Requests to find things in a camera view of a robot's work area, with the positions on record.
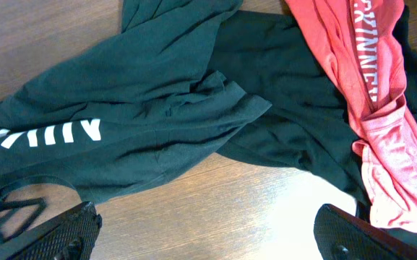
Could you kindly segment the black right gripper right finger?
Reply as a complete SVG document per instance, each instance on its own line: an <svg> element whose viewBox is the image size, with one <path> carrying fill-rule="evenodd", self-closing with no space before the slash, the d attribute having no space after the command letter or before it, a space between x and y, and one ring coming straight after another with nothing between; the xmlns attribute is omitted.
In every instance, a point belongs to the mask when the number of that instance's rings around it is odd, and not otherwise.
<svg viewBox="0 0 417 260"><path fill-rule="evenodd" d="M324 260L417 260L417 248L332 204L314 220L314 238Z"/></svg>

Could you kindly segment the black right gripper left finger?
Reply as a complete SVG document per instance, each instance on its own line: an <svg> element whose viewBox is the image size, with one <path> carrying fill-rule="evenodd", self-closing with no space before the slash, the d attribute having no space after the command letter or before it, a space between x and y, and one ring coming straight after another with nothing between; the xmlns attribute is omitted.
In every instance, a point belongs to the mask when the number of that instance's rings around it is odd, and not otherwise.
<svg viewBox="0 0 417 260"><path fill-rule="evenodd" d="M1 228L20 209L35 206L36 210L11 235ZM88 260L95 247L102 217L95 205L83 202L30 229L46 209L45 201L0 202L0 259Z"/></svg>

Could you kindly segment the dark green t-shirt white letters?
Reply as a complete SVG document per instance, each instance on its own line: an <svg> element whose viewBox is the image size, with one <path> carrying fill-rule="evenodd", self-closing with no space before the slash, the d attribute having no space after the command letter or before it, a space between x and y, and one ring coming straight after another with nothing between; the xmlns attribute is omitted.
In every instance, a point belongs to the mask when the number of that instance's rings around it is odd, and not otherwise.
<svg viewBox="0 0 417 260"><path fill-rule="evenodd" d="M208 64L239 1L125 1L121 32L0 103L0 199L55 183L102 203L161 186L270 108Z"/></svg>

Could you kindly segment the black garment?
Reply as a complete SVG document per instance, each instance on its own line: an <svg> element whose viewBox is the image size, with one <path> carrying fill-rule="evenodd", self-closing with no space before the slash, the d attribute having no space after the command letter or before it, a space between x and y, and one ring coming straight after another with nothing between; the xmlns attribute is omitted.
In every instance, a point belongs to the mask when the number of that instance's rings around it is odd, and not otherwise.
<svg viewBox="0 0 417 260"><path fill-rule="evenodd" d="M417 123L417 51L408 43L408 19L405 6L393 36L402 47L405 96ZM217 153L253 165L309 171L356 199L356 214L370 221L361 158L351 149L358 136L348 123L346 100L313 57L293 17L238 11L221 25L209 69L272 103ZM417 248L416 222L405 227L371 222Z"/></svg>

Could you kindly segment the red t-shirt white letters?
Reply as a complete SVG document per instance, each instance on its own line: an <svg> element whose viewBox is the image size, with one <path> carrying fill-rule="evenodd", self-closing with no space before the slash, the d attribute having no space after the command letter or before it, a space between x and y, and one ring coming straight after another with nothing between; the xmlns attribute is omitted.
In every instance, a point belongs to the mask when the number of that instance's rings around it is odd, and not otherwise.
<svg viewBox="0 0 417 260"><path fill-rule="evenodd" d="M287 0L306 43L348 104L370 223L417 233L417 123L409 111L400 0Z"/></svg>

